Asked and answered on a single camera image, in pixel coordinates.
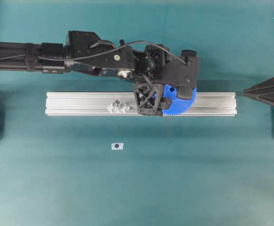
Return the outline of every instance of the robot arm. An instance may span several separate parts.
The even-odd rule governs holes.
[[[144,51],[130,45],[147,43]],[[118,77],[133,83],[138,112],[163,115],[172,105],[166,85],[176,98],[191,100],[197,87],[199,59],[191,50],[174,56],[161,44],[147,41],[114,43],[94,32],[70,31],[66,45],[0,42],[0,70],[63,73],[77,71],[99,77]]]

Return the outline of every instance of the teal table surface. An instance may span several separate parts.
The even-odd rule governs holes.
[[[238,115],[49,117],[48,91],[132,85],[0,72],[0,226],[274,226],[274,109],[242,96],[274,77],[274,0],[0,0],[0,41],[70,30],[196,50],[198,91]]]

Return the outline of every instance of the black cable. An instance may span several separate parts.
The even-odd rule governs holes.
[[[143,40],[139,40],[139,41],[131,41],[131,42],[128,42],[122,46],[119,46],[117,48],[114,48],[114,49],[111,49],[111,50],[108,50],[106,52],[102,52],[102,53],[97,53],[97,54],[94,54],[94,55],[90,55],[90,56],[82,56],[82,57],[77,57],[77,58],[71,58],[71,59],[54,59],[54,58],[46,58],[46,57],[41,57],[41,56],[37,56],[39,59],[42,59],[42,60],[51,60],[51,61],[74,61],[74,60],[82,60],[82,59],[88,59],[88,58],[93,58],[93,57],[98,57],[98,56],[101,56],[101,55],[104,55],[104,54],[107,54],[107,53],[111,53],[111,52],[114,52],[114,51],[117,51],[119,49],[122,49],[126,46],[130,46],[130,45],[133,45],[133,44],[138,44],[138,43],[145,43],[145,44],[149,44],[149,45],[152,45],[152,46],[155,46],[161,50],[163,50],[164,52],[168,53],[169,55],[173,56],[174,58],[176,58],[177,60],[181,61],[184,65],[186,65],[185,61],[180,59],[179,57],[177,57],[176,55],[172,54],[171,52],[169,52],[167,49],[155,44],[155,43],[152,43],[150,41],[143,41]]]
[[[26,54],[2,57],[2,58],[0,58],[0,60],[6,60],[6,59],[11,59],[11,58],[16,58],[16,57],[24,57],[24,56],[26,56]]]

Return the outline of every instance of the small white object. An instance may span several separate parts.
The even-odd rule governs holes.
[[[120,56],[119,56],[118,54],[116,54],[116,55],[114,55],[114,59],[115,59],[116,61],[118,61],[118,60],[120,60]]]
[[[112,143],[112,150],[123,150],[124,143]]]
[[[130,70],[122,70],[118,72],[118,77],[127,79],[132,72]]]
[[[125,102],[120,104],[120,101],[118,100],[107,106],[107,110],[110,113],[127,113],[129,109],[131,109],[129,105],[127,105]]]
[[[129,111],[129,109],[131,109],[131,108],[126,103],[121,104],[121,111],[123,113],[127,113]]]

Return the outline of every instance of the blue gear teeth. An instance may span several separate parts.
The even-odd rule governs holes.
[[[165,85],[163,97],[171,98],[173,103],[167,110],[162,110],[163,114],[166,115],[178,115],[187,111],[188,108],[193,104],[197,96],[197,89],[193,90],[192,99],[182,100],[176,97],[177,90],[176,88]]]

